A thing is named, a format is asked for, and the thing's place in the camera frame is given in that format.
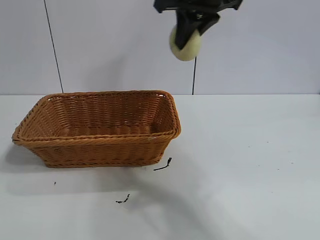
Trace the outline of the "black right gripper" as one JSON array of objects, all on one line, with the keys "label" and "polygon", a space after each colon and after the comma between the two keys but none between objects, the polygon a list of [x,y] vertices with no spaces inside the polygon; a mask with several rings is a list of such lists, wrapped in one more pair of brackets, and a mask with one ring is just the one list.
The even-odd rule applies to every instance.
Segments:
[{"label": "black right gripper", "polygon": [[242,0],[155,0],[154,8],[158,13],[175,11],[175,45],[182,50],[195,30],[202,36],[220,20],[218,12],[225,9],[238,10]]}]

